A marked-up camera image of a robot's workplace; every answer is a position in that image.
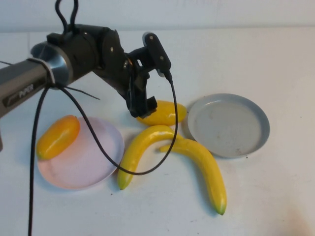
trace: yellow banana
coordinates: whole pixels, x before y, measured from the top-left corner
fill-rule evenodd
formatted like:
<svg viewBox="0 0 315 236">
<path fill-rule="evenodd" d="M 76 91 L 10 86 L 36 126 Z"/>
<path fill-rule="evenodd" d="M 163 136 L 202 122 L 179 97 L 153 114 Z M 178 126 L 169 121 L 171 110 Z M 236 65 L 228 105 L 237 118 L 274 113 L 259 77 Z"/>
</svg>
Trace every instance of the yellow banana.
<svg viewBox="0 0 315 236">
<path fill-rule="evenodd" d="M 187 109 L 183 105 L 177 103 L 178 123 L 182 122 L 186 115 Z M 139 122 L 146 125 L 175 125 L 175 106 L 173 102 L 157 101 L 157 110 L 145 118 L 136 118 Z"/>
<path fill-rule="evenodd" d="M 159 150 L 166 152 L 170 145 L 161 147 Z M 173 152 L 190 157 L 201 170 L 205 179 L 208 194 L 216 212 L 220 215 L 226 209 L 226 190 L 219 167 L 211 153 L 201 144 L 189 139 L 176 140 Z"/>
<path fill-rule="evenodd" d="M 174 131 L 166 125 L 155 125 L 143 130 L 138 134 L 127 148 L 120 166 L 135 172 L 142 154 L 151 144 L 166 140 L 173 139 Z M 176 139 L 183 139 L 180 134 L 177 134 Z M 133 175 L 124 171 L 118 171 L 118 185 L 121 190 L 125 189 L 131 182 Z"/>
</svg>

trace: yellow pepper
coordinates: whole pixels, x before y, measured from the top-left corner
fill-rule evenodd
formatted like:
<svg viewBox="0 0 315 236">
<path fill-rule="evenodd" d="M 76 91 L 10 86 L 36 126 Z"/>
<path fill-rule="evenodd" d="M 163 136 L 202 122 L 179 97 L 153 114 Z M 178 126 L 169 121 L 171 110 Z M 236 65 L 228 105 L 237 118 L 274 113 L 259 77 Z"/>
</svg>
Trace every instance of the yellow pepper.
<svg viewBox="0 0 315 236">
<path fill-rule="evenodd" d="M 143 130 L 138 136 L 136 136 L 130 146 L 127 148 L 121 167 L 135 172 L 142 154 L 151 144 L 166 140 L 173 139 L 174 131 L 166 125 L 155 125 Z M 177 134 L 176 139 L 183 139 L 183 137 Z M 121 190 L 125 189 L 131 182 L 133 175 L 124 171 L 118 171 L 118 185 Z"/>
<path fill-rule="evenodd" d="M 80 131 L 77 117 L 68 115 L 56 121 L 37 142 L 40 160 L 50 160 L 62 153 L 76 139 Z"/>
<path fill-rule="evenodd" d="M 187 109 L 181 104 L 177 104 L 178 122 L 182 122 L 186 115 Z M 157 110 L 148 117 L 137 118 L 137 120 L 146 125 L 175 125 L 175 107 L 173 102 L 157 101 Z"/>
</svg>

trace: cord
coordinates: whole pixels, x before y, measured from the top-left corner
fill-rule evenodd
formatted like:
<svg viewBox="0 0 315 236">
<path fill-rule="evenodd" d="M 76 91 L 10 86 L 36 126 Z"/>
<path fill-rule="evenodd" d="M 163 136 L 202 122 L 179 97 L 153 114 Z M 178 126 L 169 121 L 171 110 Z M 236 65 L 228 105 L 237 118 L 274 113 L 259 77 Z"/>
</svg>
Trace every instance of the cord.
<svg viewBox="0 0 315 236">
<path fill-rule="evenodd" d="M 56 0 L 55 3 L 55 10 L 57 15 L 59 16 L 62 24 L 63 24 L 63 35 L 65 35 L 68 32 L 68 23 L 67 20 L 64 18 L 64 16 L 62 15 L 62 13 L 60 12 L 60 2 L 62 0 Z M 74 0 L 74 6 L 73 6 L 73 11 L 70 17 L 70 26 L 71 26 L 71 30 L 72 32 L 75 34 L 76 33 L 76 27 L 75 27 L 75 18 L 77 16 L 78 13 L 78 9 L 79 9 L 79 1 L 78 0 Z"/>
<path fill-rule="evenodd" d="M 6 64 L 6 65 L 13 65 L 12 63 L 8 63 L 8 62 L 2 61 L 2 60 L 0 60 L 0 63 Z"/>
<path fill-rule="evenodd" d="M 38 126 L 38 120 L 39 120 L 39 114 L 41 107 L 44 102 L 44 98 L 47 94 L 47 91 L 50 87 L 46 87 L 43 91 L 43 93 L 40 96 L 35 118 L 34 118 L 34 124 L 33 124 L 33 131 L 31 135 L 31 163 L 30 163 L 30 203 L 29 203 L 29 236 L 32 236 L 32 223 L 33 223 L 33 196 L 34 196 L 34 164 L 35 164 L 35 145 L 36 145 L 36 133 L 37 133 L 37 126 Z"/>
<path fill-rule="evenodd" d="M 92 97 L 92 98 L 95 98 L 95 99 L 97 99 L 97 100 L 100 100 L 98 97 L 94 97 L 94 96 L 92 96 L 92 95 L 90 95 L 90 94 L 88 94 L 87 92 L 84 92 L 84 91 L 82 91 L 82 90 L 79 90 L 79 89 L 76 89 L 76 88 L 71 88 L 71 87 L 68 87 L 68 86 L 64 86 L 64 88 L 69 89 L 69 90 L 73 90 L 73 91 L 77 91 L 77 92 L 81 92 L 81 93 L 83 93 L 83 94 L 85 94 L 85 95 L 87 95 L 87 96 L 90 96 L 90 97 Z"/>
<path fill-rule="evenodd" d="M 68 23 L 66 21 L 66 19 L 64 18 L 64 16 L 62 15 L 62 13 L 60 12 L 60 2 L 62 0 L 57 0 L 56 3 L 55 3 L 55 10 L 56 10 L 56 13 L 57 15 L 59 16 L 62 24 L 63 24 L 63 35 L 65 35 L 67 32 L 68 32 Z"/>
<path fill-rule="evenodd" d="M 74 0 L 73 11 L 70 17 L 70 25 L 71 25 L 71 30 L 73 34 L 75 34 L 77 31 L 76 26 L 75 26 L 75 17 L 77 16 L 78 9 L 79 9 L 79 1 Z"/>
</svg>

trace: white surface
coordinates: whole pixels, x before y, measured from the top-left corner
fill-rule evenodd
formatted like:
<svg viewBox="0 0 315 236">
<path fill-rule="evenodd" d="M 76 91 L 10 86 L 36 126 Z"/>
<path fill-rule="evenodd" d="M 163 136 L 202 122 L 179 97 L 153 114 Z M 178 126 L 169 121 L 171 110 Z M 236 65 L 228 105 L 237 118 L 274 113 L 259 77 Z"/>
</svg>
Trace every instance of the white surface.
<svg viewBox="0 0 315 236">
<path fill-rule="evenodd" d="M 120 32 L 126 51 L 143 32 Z M 266 145 L 248 159 L 219 159 L 227 189 L 224 216 L 214 214 L 197 168 L 172 154 L 153 173 L 120 191 L 115 175 L 84 191 L 61 191 L 35 172 L 34 236 L 312 236 L 315 235 L 315 28 L 156 31 L 172 60 L 178 102 L 227 92 L 260 106 L 270 121 Z M 32 33 L 31 45 L 45 39 Z M 10 41 L 3 47 L 12 47 Z M 72 92 L 89 116 L 112 122 L 126 146 L 143 126 L 125 102 L 93 74 L 72 84 L 101 99 Z M 171 100 L 168 82 L 152 74 L 148 94 Z M 39 94 L 0 119 L 0 229 L 26 236 L 31 129 Z M 79 115 L 59 91 L 48 92 L 39 131 L 57 118 Z M 154 146 L 139 171 L 162 158 Z"/>
<path fill-rule="evenodd" d="M 8 63 L 17 63 L 26 58 L 29 51 L 28 33 L 1 33 L 0 60 Z"/>
<path fill-rule="evenodd" d="M 55 0 L 0 1 L 0 32 L 61 30 Z M 61 12 L 69 22 L 72 0 Z M 80 0 L 77 22 L 120 30 L 315 25 L 314 0 Z"/>
<path fill-rule="evenodd" d="M 104 158 L 84 119 L 78 119 L 80 132 L 75 141 L 53 159 L 37 162 L 43 177 L 51 184 L 64 189 L 90 187 L 116 170 L 116 167 Z M 120 132 L 106 120 L 89 118 L 89 121 L 104 150 L 116 163 L 120 163 L 125 149 Z"/>
</svg>

